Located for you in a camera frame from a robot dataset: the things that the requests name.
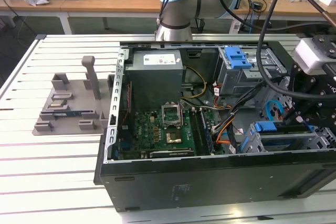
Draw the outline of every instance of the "yellow wire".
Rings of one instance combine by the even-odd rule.
[[[189,68],[189,69],[193,70],[202,79],[204,87],[203,87],[203,90],[201,91],[201,93],[199,93],[199,94],[191,95],[189,97],[181,97],[181,98],[183,98],[183,99],[191,99],[191,98],[200,97],[206,91],[206,82],[205,82],[203,76],[201,76],[201,74],[199,72],[197,72],[195,69],[193,69],[192,67],[186,67],[186,68]]]

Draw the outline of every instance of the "blue cable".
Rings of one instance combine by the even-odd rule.
[[[278,106],[279,111],[280,111],[281,114],[284,112],[284,110],[283,110],[283,107],[282,107],[282,105],[281,105],[281,103],[279,101],[276,101],[276,100],[269,100],[269,101],[267,101],[266,105],[265,105],[266,115],[268,117],[268,120],[273,121],[273,116],[271,115],[271,112],[269,111],[269,104],[271,102],[275,103]]]
[[[253,25],[253,15],[254,15],[254,3],[252,2],[252,15],[251,15],[251,20],[250,23]],[[249,34],[251,34],[252,31],[252,26],[250,27],[250,31],[248,32]]]

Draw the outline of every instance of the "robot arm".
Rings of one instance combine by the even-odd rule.
[[[236,0],[224,0],[233,9]],[[192,40],[190,20],[193,18],[219,18],[225,10],[219,0],[169,0],[158,19],[156,41]]]

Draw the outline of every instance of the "gray 3d printed part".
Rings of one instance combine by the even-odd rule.
[[[96,125],[93,120],[80,120],[78,126],[82,131],[96,129]]]
[[[95,62],[94,56],[84,56],[82,58],[82,65],[87,69],[94,98],[96,100],[99,100],[101,98],[101,95],[99,91],[97,74],[95,72],[95,69],[93,68],[93,65],[95,64],[94,62]]]
[[[52,107],[50,104],[57,100],[52,97],[63,97],[63,91],[52,89],[46,104],[41,111],[40,118],[33,130],[34,135],[64,135],[64,134],[101,134],[107,127],[107,119],[102,117],[110,110],[110,86],[107,80],[99,80],[101,99],[96,100],[92,90],[84,87],[82,80],[71,80],[65,84],[67,94],[72,99],[66,100],[64,107]],[[92,120],[94,126],[79,125],[81,120]]]
[[[72,96],[72,93],[57,93],[57,94],[53,94],[51,99],[53,101],[56,100],[71,100],[72,98],[74,98]]]
[[[35,124],[34,128],[37,132],[52,131],[53,125],[50,121],[39,121]]]
[[[95,119],[98,117],[97,113],[95,111],[92,112],[82,112],[83,119]]]
[[[69,83],[69,80],[65,73],[56,73],[51,82],[55,90],[66,90],[66,84]]]
[[[51,121],[51,120],[55,120],[55,116],[53,113],[48,113],[48,114],[42,114],[40,113],[40,118],[43,121]]]

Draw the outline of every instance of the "green circuit board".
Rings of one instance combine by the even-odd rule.
[[[214,116],[211,110],[204,111],[208,128],[214,124]],[[165,120],[176,120],[175,111],[167,111]],[[180,129],[168,127],[165,129],[161,111],[136,112],[134,117],[134,138],[127,144],[127,150],[120,150],[120,159],[145,158],[141,154],[145,152],[161,150],[195,150],[195,144],[190,124],[189,111],[181,114],[182,126]],[[181,142],[168,143],[167,135],[181,139]]]

